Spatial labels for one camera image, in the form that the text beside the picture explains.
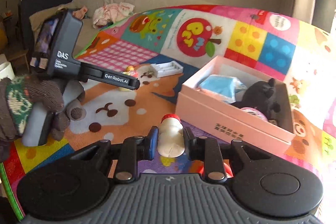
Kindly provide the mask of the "gloved left hand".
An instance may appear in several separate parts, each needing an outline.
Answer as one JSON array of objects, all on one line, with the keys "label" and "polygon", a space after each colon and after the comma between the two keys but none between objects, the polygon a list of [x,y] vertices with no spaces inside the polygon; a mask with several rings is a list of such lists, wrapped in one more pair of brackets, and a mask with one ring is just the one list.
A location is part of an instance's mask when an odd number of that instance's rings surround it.
[{"label": "gloved left hand", "polygon": [[40,79],[35,75],[1,80],[1,162],[10,144],[28,132],[61,141],[72,121],[85,118],[85,91],[77,80]]}]

